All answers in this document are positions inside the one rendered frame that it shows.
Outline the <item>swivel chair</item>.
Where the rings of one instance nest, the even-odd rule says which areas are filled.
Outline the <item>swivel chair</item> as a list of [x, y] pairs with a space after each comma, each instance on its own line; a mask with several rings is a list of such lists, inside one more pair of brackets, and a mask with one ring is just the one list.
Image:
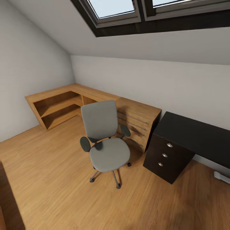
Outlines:
[[119, 169], [127, 163], [131, 166], [130, 149], [123, 141], [123, 137], [131, 136], [131, 132], [126, 125], [121, 125], [121, 137], [115, 138], [118, 130], [117, 107], [114, 100], [101, 101], [83, 105], [81, 107], [82, 119], [86, 131], [86, 135], [92, 143], [92, 147], [87, 137], [80, 138], [80, 144], [85, 152], [89, 152], [91, 162], [97, 172], [90, 178], [90, 182], [94, 181], [94, 177], [99, 173], [112, 172], [116, 188], [120, 188], [114, 174], [114, 170]]

